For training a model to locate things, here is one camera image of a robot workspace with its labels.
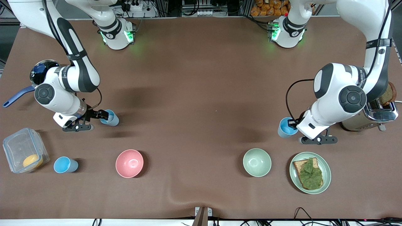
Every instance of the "clear food container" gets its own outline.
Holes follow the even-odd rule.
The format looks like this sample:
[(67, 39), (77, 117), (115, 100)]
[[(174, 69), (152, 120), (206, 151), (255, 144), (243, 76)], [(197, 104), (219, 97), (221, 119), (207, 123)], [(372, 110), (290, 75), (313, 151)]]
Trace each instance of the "clear food container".
[(3, 140), (8, 165), (13, 173), (31, 172), (49, 161), (41, 136), (35, 130), (24, 128)]

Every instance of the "bread slice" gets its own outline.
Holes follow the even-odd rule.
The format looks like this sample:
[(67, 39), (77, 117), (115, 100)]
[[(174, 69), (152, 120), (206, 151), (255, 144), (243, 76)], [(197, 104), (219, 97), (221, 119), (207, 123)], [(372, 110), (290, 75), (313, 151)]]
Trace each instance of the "bread slice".
[[(297, 176), (298, 176), (299, 180), (300, 180), (300, 172), (302, 171), (303, 165), (304, 165), (304, 163), (306, 163), (306, 162), (308, 162), (308, 159), (293, 162), (293, 165), (295, 166), (295, 169), (296, 169)], [(314, 168), (318, 168), (317, 158), (313, 158), (313, 167), (314, 167)], [(321, 181), (320, 187), (321, 187), (323, 184), (324, 184), (324, 180)]]

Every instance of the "brown tablecloth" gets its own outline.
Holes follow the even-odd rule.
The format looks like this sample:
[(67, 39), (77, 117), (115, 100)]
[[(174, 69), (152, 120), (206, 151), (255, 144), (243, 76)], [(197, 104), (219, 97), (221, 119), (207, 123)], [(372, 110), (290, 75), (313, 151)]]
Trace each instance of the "brown tablecloth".
[[(386, 132), (334, 125), (335, 145), (277, 135), (292, 82), (313, 78), (329, 62), (363, 65), (365, 38), (341, 18), (312, 18), (292, 49), (268, 43), (245, 18), (144, 20), (135, 45), (121, 51), (103, 45), (90, 21), (72, 24), (100, 73), (101, 108), (114, 110), (120, 124), (93, 120), (91, 132), (65, 133), (33, 94), (1, 108), (0, 139), (35, 129), (51, 160), (14, 174), (0, 156), (0, 218), (176, 218), (194, 215), (195, 206), (211, 207), (221, 218), (292, 218), (299, 206), (313, 218), (402, 215), (401, 120)], [(68, 63), (54, 39), (20, 29), (0, 80), (1, 101), (28, 86), (31, 68), (43, 59)], [(392, 49), (389, 79), (398, 90), (401, 73)], [(98, 102), (97, 92), (79, 97)], [(311, 82), (289, 94), (295, 115), (314, 101)], [(242, 167), (243, 154), (255, 147), (273, 161), (262, 178)], [(116, 173), (126, 149), (144, 155), (137, 178)], [(288, 178), (291, 158), (303, 151), (318, 153), (331, 168), (322, 194), (304, 194)], [(77, 158), (78, 172), (55, 173), (60, 156)]]

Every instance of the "blue cup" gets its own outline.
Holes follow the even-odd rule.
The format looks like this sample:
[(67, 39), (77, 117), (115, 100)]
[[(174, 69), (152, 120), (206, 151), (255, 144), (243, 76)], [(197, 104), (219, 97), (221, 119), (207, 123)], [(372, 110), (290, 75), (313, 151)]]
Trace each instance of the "blue cup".
[(77, 168), (78, 162), (65, 156), (58, 158), (53, 165), (56, 173), (71, 173), (76, 171)]
[(292, 119), (291, 117), (286, 117), (281, 120), (278, 127), (278, 134), (282, 138), (289, 138), (290, 136), (296, 134), (299, 130), (293, 129), (292, 127), (288, 126), (287, 121)]
[(119, 124), (120, 122), (117, 115), (112, 110), (105, 110), (105, 111), (109, 113), (109, 118), (107, 120), (100, 119), (100, 122), (109, 126), (117, 126), (117, 124)]

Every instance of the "green bowl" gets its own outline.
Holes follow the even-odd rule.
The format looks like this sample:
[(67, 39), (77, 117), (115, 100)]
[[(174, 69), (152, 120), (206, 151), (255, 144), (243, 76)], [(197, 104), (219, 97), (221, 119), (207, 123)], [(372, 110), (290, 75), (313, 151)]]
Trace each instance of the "green bowl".
[(248, 150), (243, 157), (244, 169), (253, 177), (263, 177), (271, 170), (271, 157), (263, 149)]
[[(322, 186), (319, 189), (308, 190), (308, 189), (303, 188), (303, 186), (301, 185), (302, 183), (300, 182), (299, 177), (297, 176), (296, 168), (293, 165), (293, 162), (295, 162), (295, 161), (305, 160), (305, 159), (309, 159), (309, 158), (317, 158), (318, 167), (322, 171), (322, 180), (324, 181), (324, 183), (322, 184)], [(331, 170), (329, 169), (328, 163), (321, 156), (317, 155), (316, 153), (312, 153), (312, 152), (298, 153), (290, 162), (289, 173), (290, 173), (290, 178), (292, 179), (292, 181), (296, 185), (296, 187), (298, 189), (300, 189), (302, 192), (305, 192), (307, 194), (312, 194), (312, 195), (320, 194), (321, 192), (324, 192), (329, 187), (329, 184), (331, 183)]]

